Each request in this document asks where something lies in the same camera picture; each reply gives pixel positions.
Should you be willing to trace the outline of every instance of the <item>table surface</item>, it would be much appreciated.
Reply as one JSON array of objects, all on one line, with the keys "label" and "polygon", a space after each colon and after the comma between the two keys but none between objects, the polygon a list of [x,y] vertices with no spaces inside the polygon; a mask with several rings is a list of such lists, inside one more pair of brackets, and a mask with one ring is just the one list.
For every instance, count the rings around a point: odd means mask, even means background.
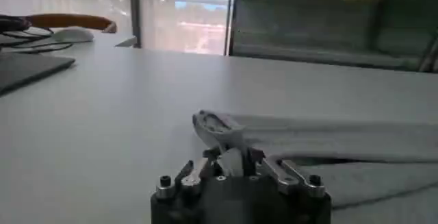
[{"label": "table surface", "polygon": [[149,223],[158,176],[204,148],[200,109],[438,123],[436,75],[98,43],[67,54],[73,68],[0,97],[1,223]]}]

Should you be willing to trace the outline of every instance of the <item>black cable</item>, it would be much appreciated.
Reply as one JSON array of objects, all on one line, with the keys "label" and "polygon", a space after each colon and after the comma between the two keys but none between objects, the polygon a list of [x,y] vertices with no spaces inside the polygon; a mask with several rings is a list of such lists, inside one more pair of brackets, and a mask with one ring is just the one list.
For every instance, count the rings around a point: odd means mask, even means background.
[{"label": "black cable", "polygon": [[24,16],[8,16],[0,14],[0,32],[25,31],[32,26]]},{"label": "black cable", "polygon": [[67,48],[72,47],[74,44],[70,43],[69,45],[65,46],[65,47],[60,47],[60,48],[50,48],[50,49],[39,49],[39,50],[32,50],[32,51],[14,51],[15,53],[26,53],[26,54],[38,54],[38,53],[49,53],[52,51],[61,51]]},{"label": "black cable", "polygon": [[0,32],[1,35],[3,36],[7,36],[10,38],[16,38],[16,39],[21,39],[21,41],[16,41],[16,42],[4,42],[4,43],[0,43],[0,47],[15,47],[17,45],[26,45],[29,44],[31,42],[36,42],[39,40],[43,40],[46,38],[50,38],[54,33],[51,29],[49,28],[42,28],[42,27],[37,27],[38,29],[43,29],[45,31],[48,31],[49,34],[33,34],[33,36],[22,36],[22,35],[18,35],[18,34],[11,34],[11,31],[8,32]]},{"label": "black cable", "polygon": [[[29,43],[33,43],[39,40],[44,40],[46,38],[52,37],[54,35],[54,32],[49,28],[44,27],[35,27],[38,29],[43,29],[47,31],[47,34],[35,34],[28,32],[27,30],[32,26],[32,24],[22,16],[7,16],[7,15],[0,15],[0,35],[7,36],[10,38],[20,39],[20,41],[16,42],[4,42],[0,43],[0,50],[2,47],[9,47],[14,49],[35,49],[35,50],[29,50],[29,51],[14,51],[17,53],[46,53],[51,51],[59,51],[64,50],[67,48],[72,47],[74,44],[79,43],[85,43],[85,42],[91,42],[91,41],[80,41],[80,42],[52,42],[47,44],[41,44],[41,45],[30,45],[30,46],[23,46]],[[10,32],[21,32],[26,35],[22,34],[11,34]],[[52,45],[65,45],[63,47],[58,48],[46,48],[46,49],[37,49],[41,47],[48,47]]]}]

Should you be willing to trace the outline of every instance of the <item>white mouse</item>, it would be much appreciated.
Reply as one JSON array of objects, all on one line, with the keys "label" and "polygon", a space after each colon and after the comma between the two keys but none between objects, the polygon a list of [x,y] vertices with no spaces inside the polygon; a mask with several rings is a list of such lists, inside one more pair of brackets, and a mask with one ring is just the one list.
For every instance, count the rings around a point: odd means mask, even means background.
[{"label": "white mouse", "polygon": [[58,42],[90,42],[94,35],[86,28],[71,26],[55,32],[52,38]]}]

